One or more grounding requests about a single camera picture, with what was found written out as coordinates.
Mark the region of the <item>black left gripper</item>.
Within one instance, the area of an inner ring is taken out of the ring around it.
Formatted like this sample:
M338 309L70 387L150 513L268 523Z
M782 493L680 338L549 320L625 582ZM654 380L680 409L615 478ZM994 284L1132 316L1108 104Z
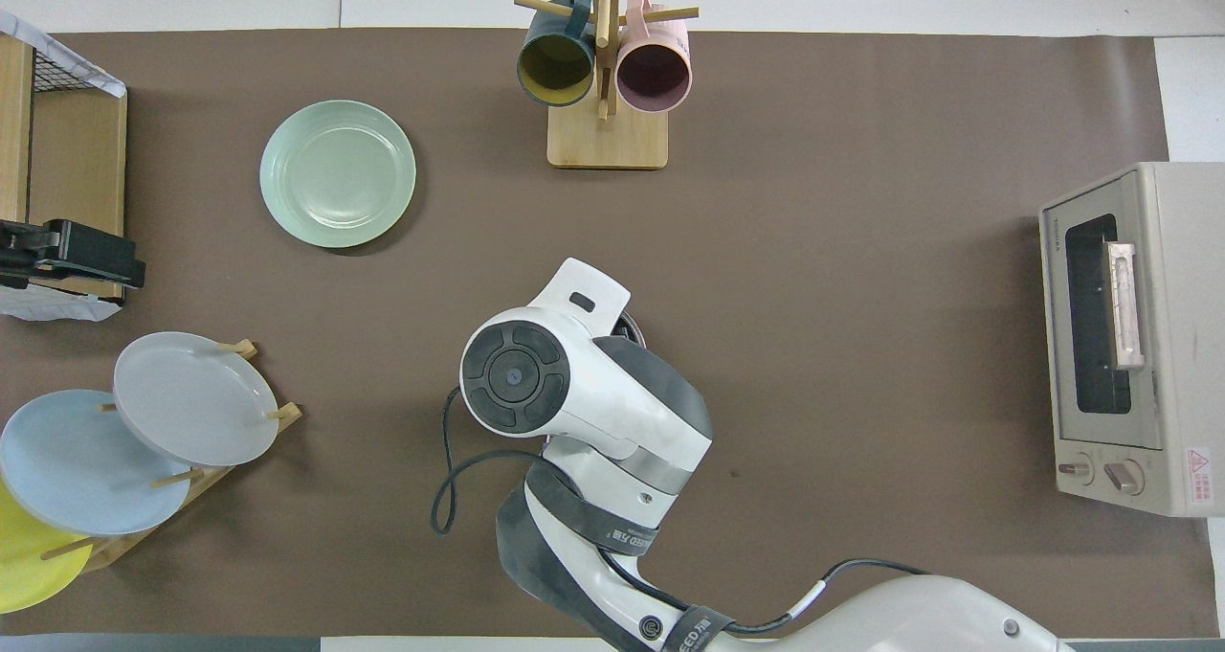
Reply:
M58 250L58 268L42 263ZM78 223L31 226L1 221L1 284L38 284L98 299L123 299L123 286L145 288L145 261L135 241ZM60 277L66 268L69 277Z

